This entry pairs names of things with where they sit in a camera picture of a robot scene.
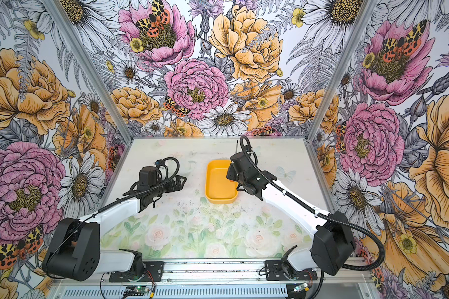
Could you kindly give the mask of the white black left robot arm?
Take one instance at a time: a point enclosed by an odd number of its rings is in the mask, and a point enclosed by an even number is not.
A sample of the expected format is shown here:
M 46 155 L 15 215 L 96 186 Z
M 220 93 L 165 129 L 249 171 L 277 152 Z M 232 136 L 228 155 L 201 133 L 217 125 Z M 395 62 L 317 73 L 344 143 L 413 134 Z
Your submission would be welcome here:
M 145 273 L 136 250 L 105 250 L 101 238 L 124 220 L 135 216 L 166 193 L 181 191 L 186 177 L 176 175 L 154 186 L 133 184 L 123 198 L 81 218 L 65 218 L 56 227 L 41 269 L 54 279 L 83 282 L 93 274 L 118 272 L 132 280 Z

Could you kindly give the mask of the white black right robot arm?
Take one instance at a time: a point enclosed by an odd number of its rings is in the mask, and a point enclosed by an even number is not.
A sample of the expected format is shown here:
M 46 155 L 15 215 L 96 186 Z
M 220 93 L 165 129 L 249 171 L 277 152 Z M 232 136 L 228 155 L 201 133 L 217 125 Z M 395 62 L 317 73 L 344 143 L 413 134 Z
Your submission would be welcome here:
M 273 174 L 261 171 L 243 152 L 231 156 L 226 177 L 237 182 L 239 190 L 278 208 L 313 238 L 310 247 L 297 247 L 284 256 L 284 263 L 290 270 L 300 272 L 319 268 L 328 275 L 336 275 L 344 267 L 355 249 L 351 228 L 344 214 L 331 214 L 311 206 Z

